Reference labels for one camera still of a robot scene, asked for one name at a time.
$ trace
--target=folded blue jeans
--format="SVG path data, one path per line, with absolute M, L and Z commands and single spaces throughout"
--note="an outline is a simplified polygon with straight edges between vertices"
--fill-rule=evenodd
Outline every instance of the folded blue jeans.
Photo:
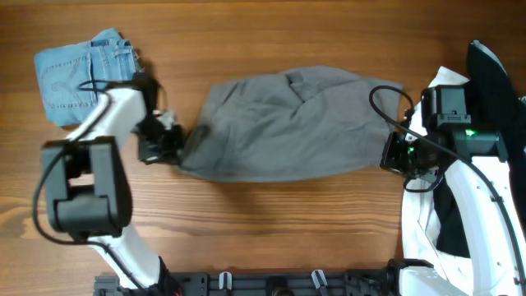
M 94 91 L 81 91 L 80 83 L 93 80 L 129 80 L 141 71 L 130 42 L 115 29 L 92 40 L 45 49 L 35 55 L 35 67 L 46 116 L 58 126 L 82 123 L 97 105 Z M 105 83 L 83 87 L 103 89 Z

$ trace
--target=gray cloth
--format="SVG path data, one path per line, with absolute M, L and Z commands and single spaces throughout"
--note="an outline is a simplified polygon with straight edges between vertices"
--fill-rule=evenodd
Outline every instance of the gray cloth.
M 219 182 L 319 178 L 378 165 L 390 127 L 369 105 L 400 85 L 303 67 L 212 86 L 179 168 Z M 397 117 L 399 94 L 376 103 Z

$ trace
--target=green light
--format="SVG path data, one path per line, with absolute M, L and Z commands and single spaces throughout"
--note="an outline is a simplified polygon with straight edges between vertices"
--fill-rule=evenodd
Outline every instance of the green light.
M 474 135 L 477 135 L 477 132 L 475 132 L 474 130 L 470 130 L 470 129 L 466 130 L 466 136 L 474 136 Z

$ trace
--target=wooden table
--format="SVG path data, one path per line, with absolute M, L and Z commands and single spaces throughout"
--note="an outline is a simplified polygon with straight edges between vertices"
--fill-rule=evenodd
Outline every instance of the wooden table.
M 1 295 L 90 295 L 94 276 L 111 271 L 87 247 L 52 245 L 32 226 L 39 148 L 67 134 L 45 118 L 33 64 L 41 49 L 116 27 L 155 64 L 186 127 L 210 84 L 291 67 L 342 67 L 401 82 L 417 98 L 439 66 L 465 73 L 475 38 L 526 92 L 524 2 L 10 2 L 18 4 L 0 7 Z M 133 221 L 172 271 L 341 271 L 402 256 L 403 180 L 378 168 L 296 183 L 220 184 L 144 166 L 133 138 L 122 158 Z

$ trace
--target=white cloth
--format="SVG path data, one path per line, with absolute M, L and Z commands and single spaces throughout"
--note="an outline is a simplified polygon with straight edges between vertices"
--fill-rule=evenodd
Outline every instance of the white cloth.
M 429 87 L 438 85 L 460 85 L 468 78 L 441 67 Z M 409 128 L 421 135 L 426 135 L 422 126 L 421 104 L 415 106 Z M 408 141 L 415 138 L 407 135 Z M 429 183 L 421 179 L 409 182 L 412 189 L 429 187 Z M 471 259 L 452 256 L 436 250 L 436 240 L 441 229 L 441 223 L 435 212 L 433 192 L 411 193 L 404 191 L 402 200 L 402 244 L 405 258 L 416 258 L 429 261 L 435 266 L 436 272 L 455 287 L 468 295 L 473 295 L 473 267 Z

